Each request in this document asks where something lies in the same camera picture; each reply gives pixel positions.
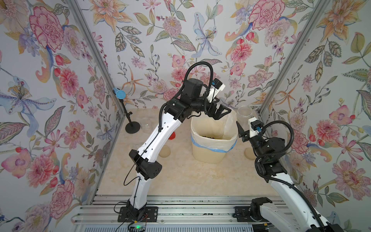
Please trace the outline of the cream trash bin with liner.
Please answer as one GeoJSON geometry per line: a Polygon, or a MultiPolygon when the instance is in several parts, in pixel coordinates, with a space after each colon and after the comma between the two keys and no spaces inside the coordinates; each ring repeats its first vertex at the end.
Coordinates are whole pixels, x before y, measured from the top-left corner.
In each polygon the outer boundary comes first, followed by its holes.
{"type": "Polygon", "coordinates": [[[194,159],[204,163],[220,163],[238,138],[237,114],[231,111],[219,120],[201,114],[191,119],[191,142],[194,159]]]}

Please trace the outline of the red lid tea jar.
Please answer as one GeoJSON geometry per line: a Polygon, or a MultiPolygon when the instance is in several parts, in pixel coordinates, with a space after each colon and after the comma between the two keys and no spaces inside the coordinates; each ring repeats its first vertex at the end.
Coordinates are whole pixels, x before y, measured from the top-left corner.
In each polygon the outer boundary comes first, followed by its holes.
{"type": "Polygon", "coordinates": [[[237,109],[237,121],[244,130],[249,129],[249,120],[254,116],[253,109],[248,105],[242,105],[237,109]]]}

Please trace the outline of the beige jar lid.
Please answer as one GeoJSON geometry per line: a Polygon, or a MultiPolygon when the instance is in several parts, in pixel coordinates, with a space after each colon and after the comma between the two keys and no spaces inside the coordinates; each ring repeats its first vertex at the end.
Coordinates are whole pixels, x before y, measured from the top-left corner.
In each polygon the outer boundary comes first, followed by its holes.
{"type": "Polygon", "coordinates": [[[162,158],[167,158],[170,156],[170,154],[171,154],[171,149],[169,146],[163,146],[163,148],[159,152],[159,156],[162,158]]]}
{"type": "Polygon", "coordinates": [[[254,150],[252,148],[246,148],[244,150],[244,156],[248,160],[255,160],[256,159],[256,155],[255,155],[254,150]]]}

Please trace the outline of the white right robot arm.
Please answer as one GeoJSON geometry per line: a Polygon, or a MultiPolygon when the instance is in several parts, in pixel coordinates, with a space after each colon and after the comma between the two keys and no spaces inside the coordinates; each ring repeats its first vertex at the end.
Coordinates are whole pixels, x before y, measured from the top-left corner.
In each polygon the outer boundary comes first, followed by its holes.
{"type": "Polygon", "coordinates": [[[291,148],[295,133],[285,121],[272,121],[264,125],[251,118],[249,130],[237,123],[238,136],[242,142],[249,142],[256,156],[254,166],[257,174],[279,194],[293,217],[288,217],[267,197],[253,199],[249,216],[253,221],[267,220],[281,232],[341,232],[340,225],[329,222],[313,207],[294,182],[279,159],[291,148]],[[282,124],[289,130],[289,140],[264,136],[266,129],[274,124],[282,124]]]}

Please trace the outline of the beige lid tea jar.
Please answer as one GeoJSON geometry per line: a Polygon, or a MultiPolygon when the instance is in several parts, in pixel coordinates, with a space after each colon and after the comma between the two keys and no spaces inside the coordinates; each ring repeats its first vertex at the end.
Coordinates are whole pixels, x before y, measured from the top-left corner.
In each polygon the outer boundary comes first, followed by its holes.
{"type": "Polygon", "coordinates": [[[149,118],[144,118],[142,119],[141,123],[141,128],[144,133],[151,134],[153,131],[153,125],[152,121],[149,118]]]}

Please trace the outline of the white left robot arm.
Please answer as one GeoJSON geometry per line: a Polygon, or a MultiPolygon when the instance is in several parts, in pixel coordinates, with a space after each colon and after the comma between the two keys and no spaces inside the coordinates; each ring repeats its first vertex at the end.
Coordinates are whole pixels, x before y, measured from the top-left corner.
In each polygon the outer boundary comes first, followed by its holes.
{"type": "Polygon", "coordinates": [[[125,219],[134,222],[145,217],[148,191],[151,181],[158,176],[162,165],[157,162],[158,155],[166,141],[175,130],[187,119],[205,114],[219,120],[229,114],[231,109],[218,105],[217,94],[225,88],[219,80],[214,79],[214,70],[207,61],[196,62],[186,71],[183,84],[175,95],[162,105],[158,117],[158,126],[146,142],[137,150],[131,150],[129,157],[133,161],[132,168],[136,170],[135,187],[132,196],[126,202],[125,219]],[[190,72],[198,67],[206,66],[210,70],[208,84],[195,78],[188,78],[190,72]]]}

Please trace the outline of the red jar lid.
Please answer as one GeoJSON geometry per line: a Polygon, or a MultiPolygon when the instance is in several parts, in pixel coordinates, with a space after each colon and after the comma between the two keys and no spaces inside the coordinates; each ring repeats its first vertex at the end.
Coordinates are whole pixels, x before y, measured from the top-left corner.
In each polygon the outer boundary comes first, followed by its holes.
{"type": "Polygon", "coordinates": [[[173,132],[173,133],[170,135],[169,140],[173,140],[175,137],[176,137],[176,134],[175,134],[175,132],[173,132]]]}

